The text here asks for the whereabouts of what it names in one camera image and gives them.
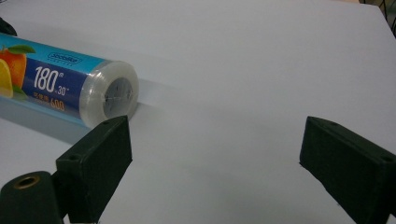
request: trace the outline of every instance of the dark blue label section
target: dark blue label section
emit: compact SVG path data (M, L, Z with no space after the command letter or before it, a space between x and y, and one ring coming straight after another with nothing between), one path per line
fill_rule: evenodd
M52 55L70 63L77 60L70 55ZM61 66L27 59L22 90L28 101L80 119L79 97L87 74Z

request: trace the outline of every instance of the plastic wrap roll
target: plastic wrap roll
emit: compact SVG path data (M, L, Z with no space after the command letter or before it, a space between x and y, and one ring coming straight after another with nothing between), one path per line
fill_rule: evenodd
M139 84L134 68L0 34L0 95L17 104L93 128L130 118Z

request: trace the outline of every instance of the table surface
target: table surface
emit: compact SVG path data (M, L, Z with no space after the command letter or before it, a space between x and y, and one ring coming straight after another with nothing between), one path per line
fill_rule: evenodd
M13 1L20 37L134 65L134 161L101 223L353 223L299 165L307 116L396 153L396 42L320 0ZM89 130L0 99L0 185Z

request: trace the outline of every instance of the roll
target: roll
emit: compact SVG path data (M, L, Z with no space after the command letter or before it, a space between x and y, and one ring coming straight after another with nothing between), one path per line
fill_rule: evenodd
M0 95L16 104L94 128L134 114L134 67L0 34Z

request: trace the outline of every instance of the product label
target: product label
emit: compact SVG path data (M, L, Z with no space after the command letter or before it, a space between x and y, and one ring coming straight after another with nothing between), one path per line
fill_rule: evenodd
M0 48L1 96L80 119L82 86L104 59L1 34Z

